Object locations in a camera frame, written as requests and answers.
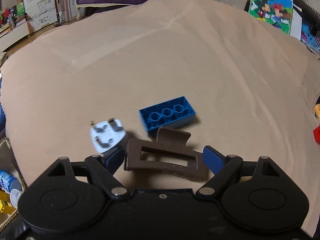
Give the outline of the white travel plug adapter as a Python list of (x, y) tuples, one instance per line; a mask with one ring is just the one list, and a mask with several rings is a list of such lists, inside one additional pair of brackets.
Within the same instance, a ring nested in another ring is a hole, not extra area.
[(119, 119), (95, 123), (91, 121), (90, 137), (95, 150), (100, 155), (108, 155), (124, 147), (126, 131)]

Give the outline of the blue mint bottle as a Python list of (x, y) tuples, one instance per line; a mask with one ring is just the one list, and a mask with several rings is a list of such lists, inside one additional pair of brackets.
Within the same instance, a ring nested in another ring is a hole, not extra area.
[(1, 179), (1, 187), (3, 187), (8, 192), (11, 192), (13, 189), (22, 190), (22, 186), (20, 181), (9, 174), (8, 172), (1, 171), (0, 172), (0, 179)]

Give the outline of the woven fabric-lined basket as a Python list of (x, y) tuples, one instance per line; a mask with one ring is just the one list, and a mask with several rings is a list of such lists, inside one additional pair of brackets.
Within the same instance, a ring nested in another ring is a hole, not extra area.
[[(0, 163), (1, 163), (1, 171), (8, 172), (12, 176), (16, 177), (20, 181), (20, 184), (22, 186), (21, 191), (24, 192), (27, 186), (17, 166), (16, 159), (14, 157), (14, 154), (10, 145), (10, 141), (8, 138), (1, 139)], [(3, 187), (1, 187), (1, 190), (10, 195), (10, 192), (5, 190)], [(11, 215), (6, 215), (1, 213), (1, 232), (3, 232), (4, 229), (7, 228), (18, 215), (19, 213), (17, 209)]]

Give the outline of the white drawing board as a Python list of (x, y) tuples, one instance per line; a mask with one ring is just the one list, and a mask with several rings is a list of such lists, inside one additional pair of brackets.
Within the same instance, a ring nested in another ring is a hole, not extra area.
[(23, 0), (23, 3), (31, 33), (57, 21), (54, 0)]

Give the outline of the blue toy brick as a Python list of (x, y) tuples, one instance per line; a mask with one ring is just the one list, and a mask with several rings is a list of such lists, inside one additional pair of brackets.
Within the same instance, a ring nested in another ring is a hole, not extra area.
[(162, 126), (179, 128), (193, 122), (196, 112), (181, 96), (140, 109), (139, 115), (148, 137), (155, 137)]

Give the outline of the yellow toy brick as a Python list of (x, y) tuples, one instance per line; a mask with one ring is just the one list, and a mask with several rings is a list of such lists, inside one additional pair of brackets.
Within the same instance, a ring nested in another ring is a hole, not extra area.
[(10, 201), (10, 195), (4, 191), (0, 191), (0, 213), (11, 215), (16, 211)]

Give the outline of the beige blanket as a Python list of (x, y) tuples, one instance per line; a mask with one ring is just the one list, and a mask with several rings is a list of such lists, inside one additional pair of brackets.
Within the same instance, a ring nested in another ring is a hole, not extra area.
[(304, 191), (303, 228), (319, 219), (319, 61), (243, 10), (212, 0), (148, 0), (52, 29), (1, 68), (1, 104), (30, 185), (57, 158), (95, 154), (90, 123), (119, 119), (146, 139), (139, 110), (184, 96), (188, 145), (273, 159)]

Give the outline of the Mickey Mouse picture board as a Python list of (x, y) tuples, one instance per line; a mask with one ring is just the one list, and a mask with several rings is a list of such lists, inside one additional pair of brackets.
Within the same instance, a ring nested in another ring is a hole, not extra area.
[(293, 0), (249, 0), (248, 13), (257, 20), (267, 22), (289, 34)]

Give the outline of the brown hair claw clip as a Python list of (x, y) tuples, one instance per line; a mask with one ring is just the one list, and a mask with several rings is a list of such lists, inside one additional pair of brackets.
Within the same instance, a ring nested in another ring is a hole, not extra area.
[(190, 181), (207, 177), (203, 154), (187, 148), (189, 132), (160, 127), (156, 140), (131, 138), (126, 146), (125, 170), (150, 170)]

